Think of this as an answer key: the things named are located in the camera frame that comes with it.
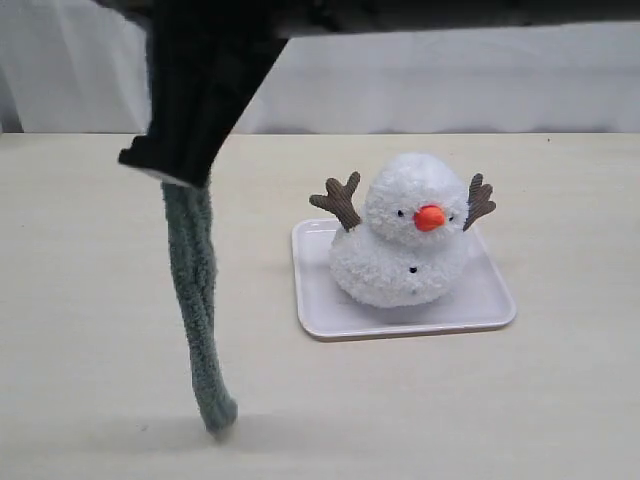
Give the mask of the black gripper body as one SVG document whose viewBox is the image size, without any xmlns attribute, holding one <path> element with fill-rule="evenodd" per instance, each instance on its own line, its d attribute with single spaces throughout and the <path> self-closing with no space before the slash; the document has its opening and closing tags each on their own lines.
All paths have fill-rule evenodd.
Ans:
<svg viewBox="0 0 640 480">
<path fill-rule="evenodd" d="M 225 139 L 287 44 L 282 1 L 103 1 L 146 35 L 148 139 Z"/>
</svg>

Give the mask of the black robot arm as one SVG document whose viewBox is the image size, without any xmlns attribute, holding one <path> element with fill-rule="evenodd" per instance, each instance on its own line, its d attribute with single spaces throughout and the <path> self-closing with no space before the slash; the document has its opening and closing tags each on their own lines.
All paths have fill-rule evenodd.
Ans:
<svg viewBox="0 0 640 480">
<path fill-rule="evenodd" d="M 118 156 L 201 188 L 291 39 L 635 21 L 635 1 L 106 1 L 145 33 L 150 120 Z"/>
</svg>

